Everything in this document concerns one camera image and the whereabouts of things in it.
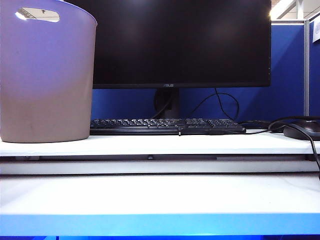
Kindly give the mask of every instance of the monitor screen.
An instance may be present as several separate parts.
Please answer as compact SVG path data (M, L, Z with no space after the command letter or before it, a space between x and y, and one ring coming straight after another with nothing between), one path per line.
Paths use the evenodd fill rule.
M67 0L97 20L94 88L270 85L270 0Z

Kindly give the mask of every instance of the black keyboard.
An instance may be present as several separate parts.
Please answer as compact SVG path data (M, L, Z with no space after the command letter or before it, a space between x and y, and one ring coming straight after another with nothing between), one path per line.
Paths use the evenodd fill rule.
M229 119L95 119L90 135L225 135L245 133Z

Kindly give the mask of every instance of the desk surface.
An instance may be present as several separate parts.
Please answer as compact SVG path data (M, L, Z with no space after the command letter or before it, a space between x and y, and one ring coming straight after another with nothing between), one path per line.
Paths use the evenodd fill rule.
M2 236L320 234L315 174L1 179Z
M320 152L320 142L316 143ZM281 133L257 135L90 136L58 143L0 141L0 157L168 154L311 154L308 141Z
M275 133L0 142L0 157L311 153L308 141ZM0 186L0 236L320 234L313 173L11 176Z

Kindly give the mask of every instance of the computer mouse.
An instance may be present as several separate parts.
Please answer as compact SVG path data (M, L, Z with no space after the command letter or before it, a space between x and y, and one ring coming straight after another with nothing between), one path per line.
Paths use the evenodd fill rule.
M320 141L320 123L314 120L298 120L288 124L283 129L283 134L289 138L308 140L300 131L308 134L314 141Z

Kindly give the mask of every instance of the gray waste bin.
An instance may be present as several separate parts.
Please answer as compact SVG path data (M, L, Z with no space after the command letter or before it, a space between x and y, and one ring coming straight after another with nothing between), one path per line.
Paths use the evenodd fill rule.
M35 16L39 11L43 15ZM60 0L0 0L0 23L1 139L13 143L86 139L94 17Z

